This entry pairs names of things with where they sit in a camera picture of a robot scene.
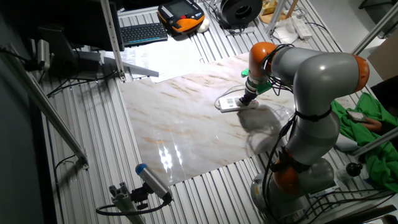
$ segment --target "power strip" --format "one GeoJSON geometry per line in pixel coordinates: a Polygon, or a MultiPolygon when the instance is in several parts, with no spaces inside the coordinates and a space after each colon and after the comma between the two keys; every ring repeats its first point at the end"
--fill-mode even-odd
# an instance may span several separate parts
{"type": "Polygon", "coordinates": [[[248,106],[245,106],[239,101],[238,96],[234,97],[223,97],[218,100],[220,111],[222,113],[232,112],[232,111],[240,111],[246,109],[254,109],[259,106],[259,102],[257,100],[252,100],[248,106]]]}
{"type": "Polygon", "coordinates": [[[306,23],[302,19],[298,19],[295,16],[292,16],[292,23],[294,28],[296,29],[298,36],[300,39],[305,40],[312,37],[310,30],[308,29],[306,23]]]}

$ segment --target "slotted aluminum table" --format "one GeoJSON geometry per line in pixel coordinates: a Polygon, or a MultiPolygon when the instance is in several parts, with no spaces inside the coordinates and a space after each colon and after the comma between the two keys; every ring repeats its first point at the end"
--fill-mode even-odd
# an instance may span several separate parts
{"type": "MultiPolygon", "coordinates": [[[[292,1],[288,1],[286,9],[291,3],[292,1]]],[[[308,0],[300,1],[298,6],[308,10],[308,22],[324,25],[308,0]]],[[[152,7],[122,12],[119,14],[119,23],[124,27],[159,22],[156,10],[156,7],[152,7]]],[[[309,28],[313,34],[309,40],[313,49],[324,52],[340,51],[327,33],[316,27],[309,28]]],[[[202,63],[246,53],[260,41],[279,44],[278,40],[270,40],[266,36],[265,25],[261,22],[255,26],[254,33],[226,37],[217,23],[211,21],[208,32],[191,34],[190,39],[202,56],[202,63]]],[[[132,80],[134,76],[126,71],[126,78],[132,80]]],[[[52,80],[44,82],[42,87],[48,93],[59,84],[58,80],[52,80]]],[[[135,167],[142,161],[121,96],[120,86],[123,84],[118,78],[99,80],[65,89],[50,99],[79,144],[85,148],[90,165],[88,170],[76,167],[75,164],[78,163],[75,158],[60,165],[57,169],[60,201],[57,198],[54,173],[50,171],[58,223],[63,223],[62,217],[65,223],[129,223],[125,217],[106,217],[95,212],[96,207],[111,204],[108,191],[110,185],[118,186],[120,182],[125,182],[130,190],[142,185],[142,180],[135,173],[135,167]]],[[[363,92],[371,93],[368,88],[363,92]]],[[[355,106],[360,94],[347,96],[348,104],[355,106]]],[[[58,161],[73,153],[53,127],[48,126],[44,116],[43,119],[49,164],[54,167],[58,161]]],[[[334,149],[325,158],[335,169],[354,161],[352,157],[334,149]]],[[[261,216],[252,203],[249,188],[252,179],[264,171],[266,162],[267,154],[263,153],[172,185],[170,188],[175,201],[171,206],[144,215],[144,218],[147,223],[262,223],[261,216]]],[[[361,178],[352,180],[348,188],[369,188],[361,181],[366,177],[366,171],[362,172],[361,178]]],[[[337,195],[329,200],[343,198],[337,195]]],[[[155,195],[149,197],[150,208],[160,204],[161,201],[155,195]]],[[[340,214],[343,214],[355,208],[341,206],[335,211],[341,210],[340,214]]],[[[333,212],[324,216],[333,218],[333,212]]]]}

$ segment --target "white marble board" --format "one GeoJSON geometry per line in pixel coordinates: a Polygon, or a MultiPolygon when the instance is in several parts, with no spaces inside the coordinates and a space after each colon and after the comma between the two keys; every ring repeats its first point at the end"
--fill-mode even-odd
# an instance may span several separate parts
{"type": "Polygon", "coordinates": [[[291,93],[276,96],[269,90],[257,97],[256,110],[221,113],[214,107],[227,89],[245,83],[240,73],[247,67],[248,54],[242,54],[166,82],[144,79],[121,85],[142,161],[166,183],[271,150],[280,128],[293,115],[291,93]]]}

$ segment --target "paper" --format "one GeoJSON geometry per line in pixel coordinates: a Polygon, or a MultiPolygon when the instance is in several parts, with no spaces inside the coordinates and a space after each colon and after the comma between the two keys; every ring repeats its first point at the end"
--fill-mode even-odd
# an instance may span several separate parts
{"type": "Polygon", "coordinates": [[[189,38],[149,44],[147,51],[150,69],[159,72],[150,78],[153,83],[192,73],[200,65],[199,51],[189,38]]]}
{"type": "MultiPolygon", "coordinates": [[[[113,52],[106,57],[114,58],[113,52]]],[[[139,47],[125,48],[121,52],[122,61],[159,72],[159,77],[151,77],[153,83],[159,83],[174,77],[195,71],[200,65],[201,56],[189,38],[156,42],[139,47]]]]}

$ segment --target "black keyboard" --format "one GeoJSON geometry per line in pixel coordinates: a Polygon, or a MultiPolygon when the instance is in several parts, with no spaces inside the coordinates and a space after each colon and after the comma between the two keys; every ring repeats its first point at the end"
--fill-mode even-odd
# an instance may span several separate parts
{"type": "Polygon", "coordinates": [[[122,27],[121,30],[125,46],[135,46],[167,40],[166,29],[161,23],[122,27]]]}

